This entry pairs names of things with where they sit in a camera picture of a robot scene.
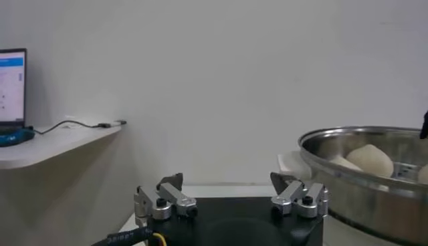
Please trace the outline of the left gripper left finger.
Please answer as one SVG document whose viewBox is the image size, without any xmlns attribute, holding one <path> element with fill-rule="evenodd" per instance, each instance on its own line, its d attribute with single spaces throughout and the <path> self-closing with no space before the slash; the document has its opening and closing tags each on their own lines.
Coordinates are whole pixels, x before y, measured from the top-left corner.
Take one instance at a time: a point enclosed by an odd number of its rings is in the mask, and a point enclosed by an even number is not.
<svg viewBox="0 0 428 246">
<path fill-rule="evenodd" d="M 183 173 L 177 173 L 162 178 L 154 189 L 138 186 L 134 194 L 135 217 L 166 221 L 175 210 L 179 217 L 195 218 L 197 200 L 182 193 L 182 185 Z"/>
</svg>

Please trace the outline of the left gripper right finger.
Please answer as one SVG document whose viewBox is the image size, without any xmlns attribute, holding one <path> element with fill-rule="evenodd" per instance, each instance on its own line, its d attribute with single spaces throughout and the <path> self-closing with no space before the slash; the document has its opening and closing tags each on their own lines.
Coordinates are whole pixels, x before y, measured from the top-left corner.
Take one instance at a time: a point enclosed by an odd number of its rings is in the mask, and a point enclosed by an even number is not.
<svg viewBox="0 0 428 246">
<path fill-rule="evenodd" d="M 293 212 L 303 218 L 328 214 L 328 189 L 321 183 L 307 185 L 294 176 L 270 173 L 276 191 L 271 198 L 272 210 L 281 217 Z"/>
</svg>

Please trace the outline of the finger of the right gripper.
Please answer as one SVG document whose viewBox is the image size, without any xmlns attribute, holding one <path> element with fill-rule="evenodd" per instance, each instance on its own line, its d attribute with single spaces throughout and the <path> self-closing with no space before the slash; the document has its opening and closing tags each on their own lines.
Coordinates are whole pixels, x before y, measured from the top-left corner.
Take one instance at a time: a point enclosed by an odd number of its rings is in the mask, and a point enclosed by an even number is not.
<svg viewBox="0 0 428 246">
<path fill-rule="evenodd" d="M 419 133 L 420 139 L 427 139 L 427 137 L 428 137 L 428 112 L 426 112 L 423 117 L 423 125 Z"/>
</svg>

